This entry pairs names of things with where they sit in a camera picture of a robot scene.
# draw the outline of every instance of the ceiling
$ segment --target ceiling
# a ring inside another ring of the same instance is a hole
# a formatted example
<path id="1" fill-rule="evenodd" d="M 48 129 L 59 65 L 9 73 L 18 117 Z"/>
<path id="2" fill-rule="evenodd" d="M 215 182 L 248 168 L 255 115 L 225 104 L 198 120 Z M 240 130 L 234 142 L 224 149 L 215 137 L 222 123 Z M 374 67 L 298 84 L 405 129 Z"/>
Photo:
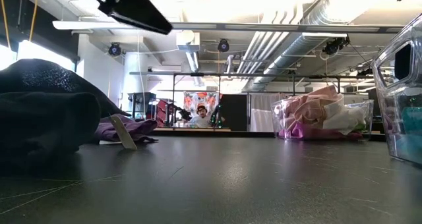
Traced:
<path id="1" fill-rule="evenodd" d="M 257 23 L 262 22 L 263 13 L 269 9 L 287 7 L 283 4 L 290 0 L 151 0 L 155 6 L 171 22 L 238 22 Z M 315 0 L 302 0 L 306 9 Z M 39 6 L 58 19 L 77 20 L 79 16 L 97 16 L 106 18 L 96 10 L 96 2 L 92 0 L 40 0 Z M 351 24 L 374 24 L 374 25 L 404 25 L 417 15 L 422 13 L 421 0 L 383 0 L 377 3 L 367 12 L 358 16 Z M 139 37 L 143 37 L 147 49 L 141 51 L 169 51 L 177 49 L 176 34 L 173 31 L 167 36 L 147 32 L 144 30 L 95 30 L 90 36 L 92 41 L 101 49 L 106 50 L 111 42 L 124 42 L 122 47 L 126 51 L 136 51 Z M 251 42 L 254 32 L 224 32 L 224 31 L 200 31 L 201 47 L 199 59 L 222 60 L 227 59 L 229 54 L 244 53 Z M 350 68 L 356 69 L 363 58 L 374 57 L 380 48 L 383 48 L 394 35 L 390 34 L 350 34 L 351 44 L 341 52 L 345 55 L 337 55 L 329 60 L 320 59 L 321 47 L 315 49 L 315 58 L 303 58 L 297 74 L 344 74 Z M 229 53 L 217 53 L 217 44 L 220 39 L 228 39 L 230 43 Z M 278 50 L 280 52 L 288 42 Z M 182 65 L 187 58 L 182 51 L 171 51 L 154 55 L 157 60 L 151 63 L 151 67 L 164 67 L 166 65 Z M 218 63 L 201 63 L 203 71 L 217 71 Z"/>

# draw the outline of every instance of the fabric pile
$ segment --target fabric pile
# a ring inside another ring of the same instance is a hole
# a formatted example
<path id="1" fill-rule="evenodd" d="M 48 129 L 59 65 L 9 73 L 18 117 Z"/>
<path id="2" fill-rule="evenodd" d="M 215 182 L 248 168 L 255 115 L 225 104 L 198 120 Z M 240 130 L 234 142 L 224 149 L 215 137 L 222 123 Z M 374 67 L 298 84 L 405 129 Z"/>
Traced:
<path id="1" fill-rule="evenodd" d="M 334 86 L 284 99 L 273 108 L 279 137 L 298 139 L 361 139 L 371 111 L 366 103 L 344 105 Z"/>
<path id="2" fill-rule="evenodd" d="M 23 59 L 0 70 L 0 164 L 43 165 L 91 141 L 116 140 L 101 118 L 129 115 L 76 73 L 40 59 Z M 133 138 L 155 121 L 127 121 Z"/>

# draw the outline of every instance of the man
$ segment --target man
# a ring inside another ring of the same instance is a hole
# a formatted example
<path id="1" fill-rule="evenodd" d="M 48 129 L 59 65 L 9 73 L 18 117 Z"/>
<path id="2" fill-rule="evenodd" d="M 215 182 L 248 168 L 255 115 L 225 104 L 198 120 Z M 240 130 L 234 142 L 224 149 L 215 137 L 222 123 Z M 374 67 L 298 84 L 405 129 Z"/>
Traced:
<path id="1" fill-rule="evenodd" d="M 211 127 L 211 117 L 207 115 L 207 110 L 205 106 L 199 105 L 196 109 L 196 113 L 198 116 L 193 117 L 189 122 L 192 124 L 196 124 L 200 128 L 208 128 Z"/>

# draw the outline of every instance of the table surface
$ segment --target table surface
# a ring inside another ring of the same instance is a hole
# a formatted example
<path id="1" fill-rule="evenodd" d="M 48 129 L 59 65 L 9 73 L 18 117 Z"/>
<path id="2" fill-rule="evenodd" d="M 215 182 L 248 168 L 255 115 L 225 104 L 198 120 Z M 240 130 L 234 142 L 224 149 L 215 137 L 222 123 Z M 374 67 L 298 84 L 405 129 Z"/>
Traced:
<path id="1" fill-rule="evenodd" d="M 380 142 L 85 145 L 0 177 L 0 223 L 422 223 L 422 170 Z"/>

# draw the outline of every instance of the tag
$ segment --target tag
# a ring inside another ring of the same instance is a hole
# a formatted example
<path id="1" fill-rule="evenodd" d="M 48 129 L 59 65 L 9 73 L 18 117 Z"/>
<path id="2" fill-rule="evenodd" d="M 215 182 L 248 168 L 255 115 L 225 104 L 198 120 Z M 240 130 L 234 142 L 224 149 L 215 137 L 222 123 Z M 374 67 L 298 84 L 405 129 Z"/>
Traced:
<path id="1" fill-rule="evenodd" d="M 112 115 L 110 117 L 110 121 L 114 129 L 116 130 L 116 133 L 119 136 L 123 146 L 126 149 L 138 150 L 137 146 L 133 142 L 133 139 L 131 138 L 131 135 L 127 132 L 125 125 L 123 124 L 121 119 L 115 115 Z"/>

